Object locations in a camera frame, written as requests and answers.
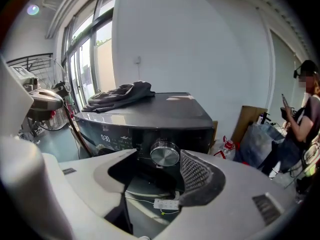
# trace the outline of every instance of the gray cloth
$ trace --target gray cloth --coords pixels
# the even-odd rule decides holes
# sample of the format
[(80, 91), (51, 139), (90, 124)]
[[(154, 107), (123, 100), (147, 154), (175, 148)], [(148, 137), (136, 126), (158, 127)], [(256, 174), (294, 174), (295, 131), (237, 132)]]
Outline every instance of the gray cloth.
[(144, 81), (133, 84), (123, 84), (117, 89), (108, 92), (99, 92), (89, 98), (88, 103), (83, 107), (82, 112), (102, 113), (114, 110), (123, 105), (138, 101), (143, 97), (154, 96), (155, 92), (150, 91), (151, 84)]

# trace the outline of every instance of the railing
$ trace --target railing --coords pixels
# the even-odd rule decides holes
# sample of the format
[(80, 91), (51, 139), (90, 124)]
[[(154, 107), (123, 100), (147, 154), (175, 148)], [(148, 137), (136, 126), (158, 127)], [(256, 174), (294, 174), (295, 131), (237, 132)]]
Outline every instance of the railing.
[(51, 67), (51, 59), (46, 57), (52, 58), (53, 53), (41, 53), (25, 56), (7, 61), (6, 63), (8, 66), (20, 65), (28, 71), (35, 71)]

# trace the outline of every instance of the person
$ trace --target person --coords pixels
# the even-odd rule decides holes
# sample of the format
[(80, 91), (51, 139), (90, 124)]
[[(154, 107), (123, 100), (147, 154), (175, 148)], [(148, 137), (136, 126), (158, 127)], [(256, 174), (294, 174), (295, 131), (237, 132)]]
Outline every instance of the person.
[(286, 173), (299, 162), (304, 150), (317, 136), (320, 130), (320, 78), (316, 64), (306, 60), (300, 67), (299, 85), (305, 85), (305, 91), (310, 94), (306, 105), (292, 116), (291, 108), (284, 104), (289, 129), (282, 143), (272, 150), (263, 162), (262, 172), (271, 179), (278, 172)]

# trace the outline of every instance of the white power strip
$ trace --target white power strip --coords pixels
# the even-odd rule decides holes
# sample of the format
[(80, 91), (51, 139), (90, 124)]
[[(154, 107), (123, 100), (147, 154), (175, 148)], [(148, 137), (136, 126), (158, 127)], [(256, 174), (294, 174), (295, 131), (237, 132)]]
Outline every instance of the white power strip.
[(153, 208), (162, 210), (179, 210), (179, 200), (154, 199)]

